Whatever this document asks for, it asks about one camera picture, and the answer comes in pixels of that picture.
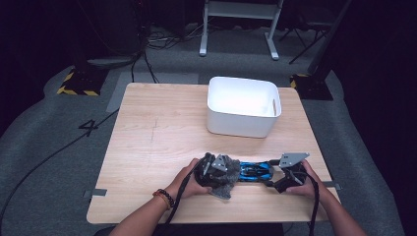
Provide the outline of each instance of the gray cloth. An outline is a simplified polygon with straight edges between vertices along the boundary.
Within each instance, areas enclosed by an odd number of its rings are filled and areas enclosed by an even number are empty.
[[[211,194],[218,198],[228,200],[231,198],[230,191],[239,179],[240,161],[238,159],[234,160],[230,158],[228,155],[225,155],[224,163],[226,165],[227,172],[223,176],[216,177],[216,179],[221,180],[222,183],[226,184],[221,185],[217,188],[213,188]]]

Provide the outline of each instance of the person's left hand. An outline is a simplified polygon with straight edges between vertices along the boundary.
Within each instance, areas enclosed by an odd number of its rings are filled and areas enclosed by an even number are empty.
[[[194,158],[190,164],[186,167],[183,167],[181,171],[177,174],[174,178],[172,183],[166,187],[165,191],[175,200],[177,198],[178,189],[181,186],[182,181],[187,176],[188,173],[193,169],[193,167],[199,162],[197,158]],[[181,198],[188,198],[197,194],[207,194],[211,191],[211,187],[202,187],[199,183],[197,183],[196,178],[194,177],[194,173],[191,174],[190,180],[182,194]]]

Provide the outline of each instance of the gray carpet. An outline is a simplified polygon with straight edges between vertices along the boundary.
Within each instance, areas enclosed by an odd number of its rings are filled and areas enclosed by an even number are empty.
[[[200,39],[194,38],[170,49],[148,49],[148,59],[164,83],[207,84],[212,77],[228,76],[289,87],[289,76],[305,73],[319,46],[288,65],[302,45],[295,34],[278,42],[283,32],[277,31],[274,41],[280,59],[272,61],[263,35],[266,30],[215,31],[208,37],[206,57],[199,56]],[[78,129],[80,125],[100,122],[117,109],[122,88],[131,79],[126,66],[109,72],[101,96],[57,94],[70,69],[51,78],[44,88],[45,99],[20,115],[1,137],[1,206],[31,169],[86,131]],[[134,72],[135,82],[151,83],[143,59]],[[302,102],[334,181],[342,187],[341,202],[369,235],[403,235],[392,194],[349,118],[336,75],[331,73],[327,83],[334,101]],[[95,186],[116,117],[117,113],[29,176],[6,209],[4,236],[93,235],[107,226],[86,221],[89,199],[83,195]],[[306,223],[283,226],[290,228],[286,235],[308,234]],[[332,235],[330,224],[318,222],[316,235]]]

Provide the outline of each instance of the yellow and black hazard tape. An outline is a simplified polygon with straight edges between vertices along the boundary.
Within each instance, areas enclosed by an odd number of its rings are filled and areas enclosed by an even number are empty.
[[[301,78],[301,77],[308,78],[310,76],[304,75],[304,74],[295,74],[289,77],[289,83],[293,89],[297,89],[297,83],[295,82],[295,78]]]
[[[89,88],[83,88],[85,84],[80,83],[79,80],[80,78],[77,78],[75,69],[72,69],[65,77],[64,82],[58,89],[57,93],[70,95],[100,95],[101,85],[95,85],[92,83],[91,85],[88,85]]]

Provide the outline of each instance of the wooden table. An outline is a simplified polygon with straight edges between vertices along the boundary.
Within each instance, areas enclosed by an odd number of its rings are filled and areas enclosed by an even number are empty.
[[[284,152],[309,152],[323,181],[331,181],[296,90],[279,88],[282,114],[264,139],[222,136],[206,127],[208,86],[129,84],[104,157],[93,196],[90,223],[118,223],[170,184],[192,158],[206,152],[241,161],[280,158]],[[282,172],[274,174],[281,178]],[[334,188],[330,189],[336,196]],[[237,183],[230,200],[212,195],[181,201],[172,223],[310,221],[313,200],[279,194],[260,183]],[[164,222],[168,211],[160,222]],[[327,220],[320,207],[317,220]]]

